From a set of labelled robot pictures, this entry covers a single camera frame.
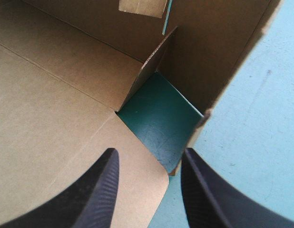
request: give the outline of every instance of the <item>floor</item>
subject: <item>floor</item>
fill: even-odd
[[[263,32],[194,148],[243,194],[294,221],[294,0]]]
[[[155,73],[118,113],[142,143],[171,172],[180,161],[201,114],[160,74]],[[188,228],[180,172],[169,187],[149,228]]]

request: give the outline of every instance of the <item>black rubber piece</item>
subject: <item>black rubber piece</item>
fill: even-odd
[[[191,228],[294,228],[294,222],[254,202],[185,149],[181,185]]]
[[[118,152],[110,148],[59,195],[0,228],[109,228],[118,179]]]

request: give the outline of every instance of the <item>cardboard tab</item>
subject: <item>cardboard tab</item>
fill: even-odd
[[[162,18],[167,0],[119,0],[119,10]]]
[[[132,87],[125,98],[123,105],[124,106],[127,101],[136,93],[136,91],[147,81],[147,79],[156,71],[159,66],[161,59],[171,42],[173,35],[175,34],[177,27],[172,30],[168,35],[165,36],[163,41],[159,44],[159,46],[154,50],[154,52],[150,55],[150,57],[146,60],[144,65],[142,66],[136,80],[132,84]]]

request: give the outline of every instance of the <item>brown cardboard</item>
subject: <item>brown cardboard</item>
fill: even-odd
[[[0,9],[1,45],[114,110],[121,107],[140,62],[21,1]]]
[[[162,41],[164,18],[119,11],[119,0],[24,0],[144,63]]]
[[[270,1],[173,1],[167,30],[179,30],[160,70],[201,112],[229,82]]]
[[[12,0],[0,0],[0,6],[4,5],[10,1],[12,1]]]
[[[119,0],[119,10],[161,18],[167,0]]]
[[[0,224],[57,195],[115,147],[112,227],[148,226],[167,173],[114,112],[141,65],[21,1],[0,7]]]
[[[126,104],[127,101],[133,96],[133,94],[147,81],[150,75],[152,75],[156,71],[165,51],[167,50],[167,46],[170,44],[176,30],[177,28],[175,28],[169,34],[167,34],[164,40],[159,44],[159,46],[155,49],[151,56],[146,60],[136,80],[134,81],[126,99],[124,100],[123,105]]]
[[[145,61],[162,39],[164,19],[116,10],[118,0],[25,0]],[[212,106],[274,0],[174,0],[167,31],[179,26],[160,71],[200,111]]]

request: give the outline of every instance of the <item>green floor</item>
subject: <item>green floor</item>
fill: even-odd
[[[118,115],[168,172],[176,167],[201,118],[201,114],[159,73],[145,82]],[[188,227],[180,173],[169,178],[168,190],[149,225],[149,228],[166,227]]]

